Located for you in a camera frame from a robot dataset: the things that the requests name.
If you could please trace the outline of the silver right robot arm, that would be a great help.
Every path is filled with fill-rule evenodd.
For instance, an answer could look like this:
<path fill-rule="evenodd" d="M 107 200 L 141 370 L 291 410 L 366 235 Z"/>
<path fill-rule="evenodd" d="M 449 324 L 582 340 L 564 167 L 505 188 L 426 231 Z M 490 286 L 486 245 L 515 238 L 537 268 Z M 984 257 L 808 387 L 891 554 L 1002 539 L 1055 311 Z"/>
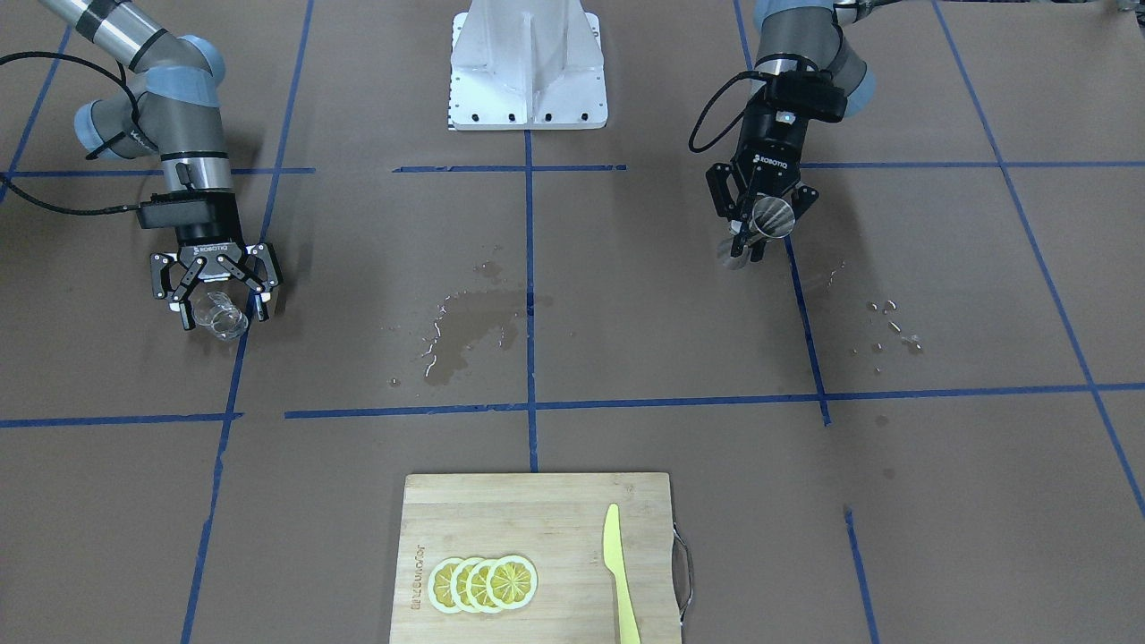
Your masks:
<path fill-rule="evenodd" d="M 151 260 L 152 292 L 195 325 L 191 296 L 200 283 L 240 281 L 258 319 L 281 285 L 271 245 L 248 245 L 232 190 L 218 85 L 226 62 L 192 34 L 171 34 L 131 1 L 49 1 L 49 11 L 131 71 L 117 97 L 76 113 L 89 159 L 160 159 L 166 189 L 136 205 L 140 227 L 172 229 L 177 250 Z"/>

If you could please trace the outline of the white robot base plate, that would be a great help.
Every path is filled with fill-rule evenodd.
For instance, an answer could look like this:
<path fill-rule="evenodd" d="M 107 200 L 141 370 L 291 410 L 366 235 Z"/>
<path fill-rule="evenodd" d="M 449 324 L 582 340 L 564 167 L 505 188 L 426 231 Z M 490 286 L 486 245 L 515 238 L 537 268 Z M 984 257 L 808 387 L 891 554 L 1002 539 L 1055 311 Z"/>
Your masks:
<path fill-rule="evenodd" d="M 600 21 L 581 1 L 473 1 L 455 14 L 447 127 L 605 128 Z"/>

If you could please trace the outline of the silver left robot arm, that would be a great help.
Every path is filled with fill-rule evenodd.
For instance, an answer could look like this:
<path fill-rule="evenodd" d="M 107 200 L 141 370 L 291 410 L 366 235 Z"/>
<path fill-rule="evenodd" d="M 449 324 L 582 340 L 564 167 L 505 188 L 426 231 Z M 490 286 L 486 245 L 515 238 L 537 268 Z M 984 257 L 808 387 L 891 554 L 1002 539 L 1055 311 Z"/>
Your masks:
<path fill-rule="evenodd" d="M 729 123 L 737 143 L 731 160 L 705 174 L 713 209 L 729 225 L 719 246 L 726 267 L 760 261 L 818 201 L 818 189 L 802 179 L 807 129 L 859 113 L 872 99 L 875 74 L 844 28 L 877 8 L 877 1 L 756 3 L 758 53 L 735 76 L 750 83 L 747 107 Z"/>

